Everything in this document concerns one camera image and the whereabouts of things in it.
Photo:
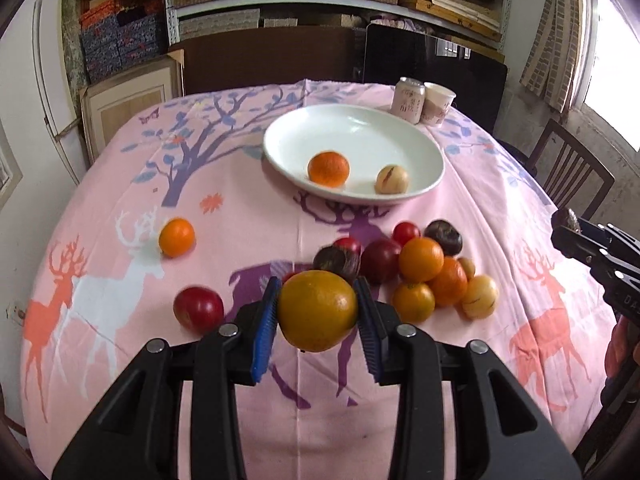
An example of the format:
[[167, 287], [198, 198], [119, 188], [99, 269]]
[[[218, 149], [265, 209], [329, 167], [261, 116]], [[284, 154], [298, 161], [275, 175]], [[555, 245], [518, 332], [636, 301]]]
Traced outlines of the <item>right hand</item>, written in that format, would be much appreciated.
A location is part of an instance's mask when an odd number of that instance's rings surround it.
[[640, 365], [640, 347], [638, 344], [631, 348], [627, 340], [629, 321], [621, 316], [612, 329], [611, 340], [605, 352], [604, 369], [607, 378], [613, 378], [622, 368], [628, 356], [634, 357], [634, 362]]

